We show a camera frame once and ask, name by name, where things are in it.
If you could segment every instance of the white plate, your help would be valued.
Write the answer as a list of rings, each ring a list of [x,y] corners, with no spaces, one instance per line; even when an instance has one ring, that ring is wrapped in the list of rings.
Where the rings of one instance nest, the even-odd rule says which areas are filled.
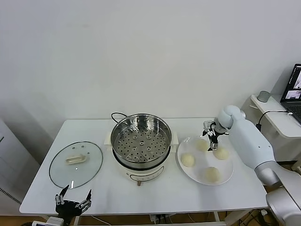
[[[188,137],[183,140],[177,150],[177,160],[182,170],[193,180],[204,185],[221,185],[230,180],[234,172],[234,162],[232,160],[231,151],[219,143],[219,147],[225,147],[229,151],[229,157],[226,160],[219,160],[213,155],[213,151],[197,149],[196,142],[200,137]],[[181,155],[190,153],[195,157],[195,165],[193,167],[186,167],[181,162]],[[221,173],[221,179],[218,182],[212,183],[205,178],[205,170],[208,167],[215,167]]]

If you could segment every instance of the glass lid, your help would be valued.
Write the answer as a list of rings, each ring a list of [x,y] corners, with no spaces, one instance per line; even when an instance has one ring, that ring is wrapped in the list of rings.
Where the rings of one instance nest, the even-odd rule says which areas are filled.
[[[49,176],[52,182],[64,188],[76,188],[90,181],[103,162],[101,149],[91,142],[77,142],[65,147],[52,160]]]

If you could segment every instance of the dough ball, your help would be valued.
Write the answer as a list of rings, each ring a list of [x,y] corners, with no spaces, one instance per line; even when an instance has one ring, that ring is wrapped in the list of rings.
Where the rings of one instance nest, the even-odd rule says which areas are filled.
[[[204,139],[197,139],[196,147],[200,151],[207,152],[209,149],[209,143]]]
[[[215,167],[208,167],[205,170],[205,178],[209,182],[215,183],[215,182],[218,182],[222,178],[222,175],[221,175],[221,173],[219,172],[219,170],[217,168],[215,168]]]
[[[223,147],[219,147],[213,151],[213,155],[219,160],[226,160],[229,157],[229,151]]]
[[[186,167],[193,167],[196,163],[196,159],[192,154],[185,153],[181,155],[181,162]]]

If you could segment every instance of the robotic arm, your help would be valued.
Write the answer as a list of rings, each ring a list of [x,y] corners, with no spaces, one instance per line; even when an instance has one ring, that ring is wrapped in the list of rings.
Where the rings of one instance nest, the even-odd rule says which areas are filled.
[[[229,105],[214,121],[204,122],[203,135],[209,137],[209,151],[218,148],[217,138],[226,132],[241,160],[255,171],[259,180],[268,186],[278,187],[266,196],[275,216],[286,226],[299,226],[301,176],[276,163],[272,145],[236,106]]]

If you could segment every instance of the white table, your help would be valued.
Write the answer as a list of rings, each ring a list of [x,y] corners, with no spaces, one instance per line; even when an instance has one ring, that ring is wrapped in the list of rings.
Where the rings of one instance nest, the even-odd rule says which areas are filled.
[[[267,111],[286,111],[280,104],[280,99],[281,95],[272,95],[264,103],[257,99],[257,95],[251,95],[251,100],[262,113]],[[281,136],[285,138],[301,138],[301,125],[293,116],[286,113],[266,113],[265,117]]]
[[[209,119],[166,119],[179,142],[188,136],[201,134],[203,121]],[[104,145],[112,130],[113,120],[67,120],[59,131],[41,165],[20,212],[34,215],[54,215],[54,196],[61,191],[48,175],[54,156],[67,145],[78,141],[97,144],[103,152],[103,165],[97,175],[85,185],[68,190],[65,199],[83,200],[92,189],[92,206],[84,215],[122,215],[152,213],[187,213],[266,208],[266,191],[255,173],[238,157],[227,136],[221,142],[232,154],[235,171],[232,178],[220,186],[206,186],[191,180],[178,167],[174,153],[168,157],[160,177],[138,187],[115,165],[112,152]]]

